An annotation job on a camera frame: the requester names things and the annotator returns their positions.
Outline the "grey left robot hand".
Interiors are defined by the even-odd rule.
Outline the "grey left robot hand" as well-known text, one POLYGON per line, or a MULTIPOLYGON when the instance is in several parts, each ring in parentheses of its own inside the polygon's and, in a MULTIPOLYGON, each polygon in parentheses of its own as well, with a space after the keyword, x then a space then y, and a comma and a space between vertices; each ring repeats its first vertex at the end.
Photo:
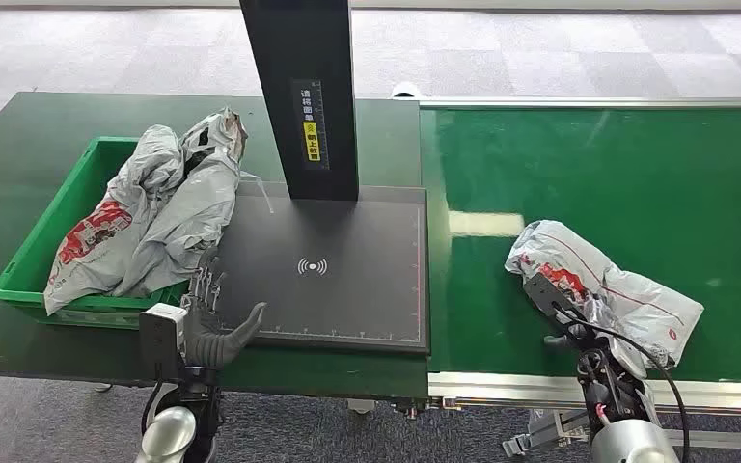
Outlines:
POLYGON ((186 360, 189 365, 223 368, 255 337, 262 323, 266 302, 257 303, 248 317, 229 333, 215 330, 213 320, 220 285, 226 273, 218 271, 215 249, 202 254, 189 280, 181 306, 188 311, 185 319, 186 360))

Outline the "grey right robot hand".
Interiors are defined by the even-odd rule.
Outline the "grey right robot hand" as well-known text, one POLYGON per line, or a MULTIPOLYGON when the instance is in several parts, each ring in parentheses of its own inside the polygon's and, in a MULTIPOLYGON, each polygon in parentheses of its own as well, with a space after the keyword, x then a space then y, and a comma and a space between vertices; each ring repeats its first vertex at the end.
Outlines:
POLYGON ((533 306, 556 330, 543 338, 543 345, 553 349, 586 351, 597 346, 595 331, 583 324, 580 309, 541 273, 523 283, 523 289, 533 306))

